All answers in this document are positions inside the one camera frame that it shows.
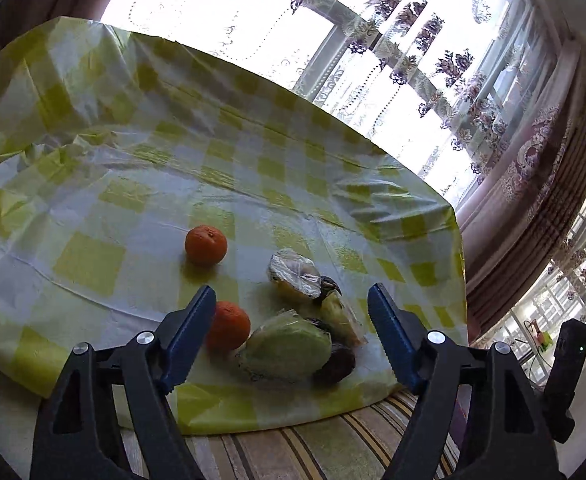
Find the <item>dark wrinkled passion fruit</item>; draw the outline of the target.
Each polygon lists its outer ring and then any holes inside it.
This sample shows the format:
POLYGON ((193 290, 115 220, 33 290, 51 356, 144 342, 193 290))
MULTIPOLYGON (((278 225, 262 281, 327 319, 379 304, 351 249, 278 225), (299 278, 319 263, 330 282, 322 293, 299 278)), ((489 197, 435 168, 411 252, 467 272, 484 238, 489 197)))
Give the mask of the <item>dark wrinkled passion fruit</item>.
POLYGON ((314 384, 322 387, 331 387, 347 377, 356 366, 356 356, 353 350, 337 342, 332 345, 330 358, 322 368, 311 376, 314 384))

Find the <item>orange mandarin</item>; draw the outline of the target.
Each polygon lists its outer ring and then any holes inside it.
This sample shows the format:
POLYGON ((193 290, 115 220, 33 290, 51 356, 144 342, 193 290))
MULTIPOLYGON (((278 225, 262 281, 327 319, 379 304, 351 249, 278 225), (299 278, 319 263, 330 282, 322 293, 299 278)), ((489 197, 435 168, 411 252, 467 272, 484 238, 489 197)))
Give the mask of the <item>orange mandarin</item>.
POLYGON ((223 261, 227 250, 225 234, 207 224, 191 229, 185 238, 187 259, 197 266, 215 266, 223 261))
POLYGON ((218 301, 211 328, 206 336, 210 352, 228 353, 237 350, 251 334, 249 315, 230 301, 218 301))

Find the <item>pale half fruit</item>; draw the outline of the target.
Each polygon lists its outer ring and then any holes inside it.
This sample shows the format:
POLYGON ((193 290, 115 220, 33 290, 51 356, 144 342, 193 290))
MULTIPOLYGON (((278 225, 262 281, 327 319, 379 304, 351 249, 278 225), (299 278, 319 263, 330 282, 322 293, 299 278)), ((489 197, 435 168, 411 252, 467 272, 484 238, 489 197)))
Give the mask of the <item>pale half fruit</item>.
POLYGON ((337 290, 329 292, 322 300, 319 318, 331 328, 333 335, 342 344, 348 347, 366 344, 363 325, 337 290))

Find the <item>green half fruit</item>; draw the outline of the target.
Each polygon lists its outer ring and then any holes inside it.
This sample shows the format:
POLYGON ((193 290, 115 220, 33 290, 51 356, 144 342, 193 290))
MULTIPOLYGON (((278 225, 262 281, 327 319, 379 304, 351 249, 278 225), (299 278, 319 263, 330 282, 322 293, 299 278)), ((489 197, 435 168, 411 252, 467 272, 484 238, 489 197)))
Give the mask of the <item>green half fruit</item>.
POLYGON ((269 318, 253 331, 238 354, 252 376, 301 382, 329 361, 331 335, 288 310, 269 318))

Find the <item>yellow half fruit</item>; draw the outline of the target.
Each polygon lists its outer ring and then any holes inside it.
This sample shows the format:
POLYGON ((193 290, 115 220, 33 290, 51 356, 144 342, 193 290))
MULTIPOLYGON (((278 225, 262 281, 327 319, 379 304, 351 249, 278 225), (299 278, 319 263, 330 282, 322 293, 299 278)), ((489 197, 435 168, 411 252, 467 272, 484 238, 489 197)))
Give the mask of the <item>yellow half fruit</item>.
POLYGON ((312 302, 321 294, 321 276, 314 261, 292 248, 279 249, 270 257, 267 276, 287 300, 312 302))

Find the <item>small side table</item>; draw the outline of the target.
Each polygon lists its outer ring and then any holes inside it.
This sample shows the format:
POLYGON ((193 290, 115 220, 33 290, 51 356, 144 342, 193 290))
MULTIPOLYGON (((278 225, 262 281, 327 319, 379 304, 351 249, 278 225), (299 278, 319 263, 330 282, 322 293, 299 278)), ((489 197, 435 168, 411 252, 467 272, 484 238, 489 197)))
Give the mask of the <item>small side table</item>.
POLYGON ((554 345, 550 336, 540 332, 532 322, 522 322, 514 315, 506 327, 511 350, 516 355, 525 376, 537 386, 545 385, 551 369, 545 353, 554 345))

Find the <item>pink patterned curtain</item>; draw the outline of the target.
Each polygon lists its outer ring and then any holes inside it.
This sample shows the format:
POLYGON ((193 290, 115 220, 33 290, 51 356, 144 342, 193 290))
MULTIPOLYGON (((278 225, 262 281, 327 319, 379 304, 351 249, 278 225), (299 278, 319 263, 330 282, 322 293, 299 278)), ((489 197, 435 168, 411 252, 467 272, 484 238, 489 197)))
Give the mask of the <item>pink patterned curtain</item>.
POLYGON ((531 116, 457 216, 469 340, 534 284, 585 199, 586 91, 581 45, 568 40, 531 116))

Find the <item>green checkered plastic tablecloth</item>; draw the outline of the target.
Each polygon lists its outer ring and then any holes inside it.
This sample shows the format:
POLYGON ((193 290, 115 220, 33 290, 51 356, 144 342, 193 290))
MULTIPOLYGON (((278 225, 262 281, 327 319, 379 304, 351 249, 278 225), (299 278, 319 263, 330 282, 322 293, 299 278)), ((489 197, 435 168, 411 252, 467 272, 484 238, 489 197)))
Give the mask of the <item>green checkered plastic tablecloth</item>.
POLYGON ((254 325, 292 248, 337 281, 366 344, 341 385, 254 382, 201 352, 169 402, 185 434, 356 410, 395 386, 367 313, 382 283, 432 330, 467 339, 452 206, 358 132, 277 84, 159 37, 57 18, 0 51, 0 370, 47 396, 80 341, 154 330, 203 285, 254 325), (187 259, 207 224, 223 261, 187 259))

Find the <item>sheer floral lace curtain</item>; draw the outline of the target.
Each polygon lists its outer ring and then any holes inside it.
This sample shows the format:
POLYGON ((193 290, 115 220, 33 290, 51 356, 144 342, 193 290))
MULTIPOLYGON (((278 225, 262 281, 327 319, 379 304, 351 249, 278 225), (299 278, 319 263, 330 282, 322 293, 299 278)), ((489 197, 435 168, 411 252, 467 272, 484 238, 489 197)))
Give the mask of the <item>sheer floral lace curtain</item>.
POLYGON ((558 58, 535 0, 110 0, 105 14, 292 90, 455 206, 505 158, 558 58))

